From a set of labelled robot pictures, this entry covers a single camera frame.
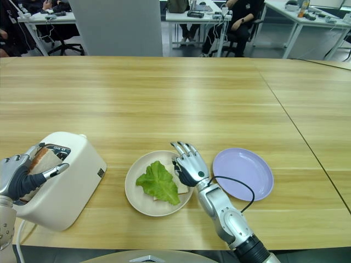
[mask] robotic arm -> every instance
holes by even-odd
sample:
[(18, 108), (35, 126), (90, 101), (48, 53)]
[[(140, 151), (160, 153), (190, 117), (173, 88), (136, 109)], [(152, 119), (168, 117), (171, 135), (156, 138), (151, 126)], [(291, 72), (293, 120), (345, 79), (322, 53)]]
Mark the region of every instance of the robotic arm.
[(172, 160), (179, 180), (190, 187), (196, 187), (199, 201), (205, 212), (212, 218), (218, 236), (227, 242), (230, 249), (242, 263), (279, 263), (254, 235), (244, 215), (233, 207), (227, 194), (218, 184), (210, 184), (207, 166), (197, 149), (191, 144), (178, 141), (171, 145), (180, 154)]
[(50, 178), (62, 173), (69, 165), (62, 163), (35, 175), (28, 175), (29, 167), (36, 153), (44, 143), (32, 146), (25, 154), (2, 159), (0, 162), (0, 258), (1, 263), (16, 262), (12, 250), (12, 239), (16, 221), (13, 202)]

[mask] bread slice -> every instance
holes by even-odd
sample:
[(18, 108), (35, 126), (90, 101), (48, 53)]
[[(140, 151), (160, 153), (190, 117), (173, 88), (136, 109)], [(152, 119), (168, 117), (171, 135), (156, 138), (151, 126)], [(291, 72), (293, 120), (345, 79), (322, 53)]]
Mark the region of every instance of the bread slice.
[[(43, 171), (53, 168), (60, 163), (62, 163), (62, 160), (59, 157), (57, 157), (53, 151), (47, 148), (42, 148), (36, 154), (35, 158), (31, 163), (31, 166), (29, 167), (29, 174), (42, 173)], [(38, 192), (39, 189), (40, 187), (35, 189), (34, 191), (31, 191), (30, 193), (20, 198), (20, 200), (24, 203), (29, 202), (33, 198), (33, 196)]]

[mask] laptop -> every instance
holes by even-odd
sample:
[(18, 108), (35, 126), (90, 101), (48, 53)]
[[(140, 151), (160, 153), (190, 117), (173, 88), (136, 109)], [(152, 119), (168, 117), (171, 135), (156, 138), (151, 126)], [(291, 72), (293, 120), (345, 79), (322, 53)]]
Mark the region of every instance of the laptop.
[(196, 0), (191, 1), (190, 11), (194, 12), (212, 12), (212, 8), (204, 4), (196, 4)]

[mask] desk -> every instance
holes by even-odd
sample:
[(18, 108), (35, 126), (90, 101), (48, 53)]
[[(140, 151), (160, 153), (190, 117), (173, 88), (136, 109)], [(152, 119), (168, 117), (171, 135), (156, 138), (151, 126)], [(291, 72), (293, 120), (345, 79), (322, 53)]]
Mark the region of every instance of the desk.
[[(290, 36), (289, 36), (287, 42), (284, 44), (284, 46), (286, 47), (286, 50), (285, 50), (284, 55), (282, 57), (283, 59), (287, 59), (287, 57), (289, 56), (289, 53), (290, 53), (292, 47), (294, 46), (295, 41), (297, 40), (297, 38), (301, 32), (301, 29), (304, 26), (327, 27), (327, 28), (332, 28), (333, 30), (334, 29), (341, 29), (342, 30), (340, 38), (335, 43), (334, 47), (332, 48), (332, 50), (330, 51), (328, 56), (325, 58), (326, 60), (330, 60), (333, 57), (335, 51), (341, 45), (345, 36), (347, 35), (348, 31), (351, 28), (350, 24), (344, 23), (339, 18), (336, 19), (336, 21), (337, 21), (336, 24), (329, 24), (329, 23), (325, 22), (325, 19), (319, 18), (318, 16), (316, 17), (316, 20), (314, 20), (314, 21), (310, 21), (307, 18), (298, 18), (297, 17), (298, 12), (287, 11), (285, 9), (284, 2), (277, 2), (277, 1), (272, 1), (272, 0), (265, 0), (265, 7), (263, 10), (263, 14), (262, 14), (262, 20), (264, 20), (264, 18), (265, 18), (267, 7), (275, 10), (279, 14), (285, 16), (286, 18), (288, 18), (294, 22)], [(327, 12), (324, 12), (324, 11), (321, 11), (321, 13), (328, 15), (328, 16), (333, 16)], [(262, 28), (262, 24), (259, 24), (258, 30), (257, 30), (257, 35), (259, 35), (261, 28)]]
[(48, 22), (45, 17), (48, 14), (41, 14), (36, 13), (32, 15), (30, 18), (20, 18), (18, 17), (18, 22), (23, 22), (27, 27), (29, 33), (31, 34), (32, 38), (34, 39), (35, 43), (37, 44), (38, 49), (41, 51), (43, 56), (48, 56), (47, 51), (45, 50), (42, 41), (38, 38), (37, 28), (36, 25), (47, 25), (47, 24), (75, 24), (76, 18), (73, 12), (67, 12), (65, 16), (58, 16), (54, 20), (50, 20)]
[(269, 61), (256, 64), (351, 209), (350, 63)]
[[(260, 61), (265, 63), (258, 69)], [(140, 156), (172, 150), (170, 141), (183, 140), (194, 144), (209, 166), (219, 151), (229, 147), (249, 149), (267, 161), (275, 178), (273, 191), (245, 215), (268, 249), (350, 246), (347, 208), (261, 74), (288, 72), (306, 62), (285, 60), (271, 68), (275, 62), (80, 56), (2, 59), (2, 157), (24, 152), (48, 134), (63, 130), (86, 134), (108, 164), (100, 185), (68, 230), (53, 232), (40, 226), (32, 230), (28, 224), (23, 244), (227, 249), (196, 194), (183, 209), (162, 218), (137, 212), (126, 199), (124, 179), (129, 167)], [(316, 76), (323, 76), (324, 71), (313, 69)], [(288, 85), (281, 78), (279, 84)], [(231, 201), (239, 209), (247, 204)]]
[[(175, 14), (175, 13), (170, 13), (170, 12), (166, 11), (166, 21), (168, 22), (168, 25), (169, 25), (169, 52), (172, 51), (173, 43), (185, 44), (183, 42), (178, 42), (178, 40), (176, 42), (173, 42), (173, 37), (172, 37), (173, 24), (192, 23), (192, 24), (201, 24), (201, 25), (216, 25), (219, 23), (218, 19), (212, 18), (212, 14), (214, 14), (214, 12), (222, 12), (221, 9), (212, 0), (204, 0), (202, 2), (205, 2), (206, 5), (208, 5), (209, 7), (212, 8), (212, 12), (203, 12), (205, 15), (203, 18), (188, 17), (187, 16), (188, 11), (186, 11), (185, 13), (182, 13), (182, 14)], [(222, 31), (221, 31), (219, 43), (218, 43), (217, 57), (220, 57), (220, 55), (222, 53), (225, 28), (230, 20), (231, 20), (231, 18), (224, 19), (224, 24), (222, 27)]]

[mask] bottle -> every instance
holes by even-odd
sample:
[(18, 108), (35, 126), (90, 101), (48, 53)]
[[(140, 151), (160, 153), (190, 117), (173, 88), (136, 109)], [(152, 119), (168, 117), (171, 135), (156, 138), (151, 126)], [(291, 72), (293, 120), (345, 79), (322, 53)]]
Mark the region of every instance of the bottle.
[(303, 1), (301, 9), (300, 9), (300, 13), (298, 13), (297, 17), (302, 18), (308, 7), (309, 7), (309, 0)]

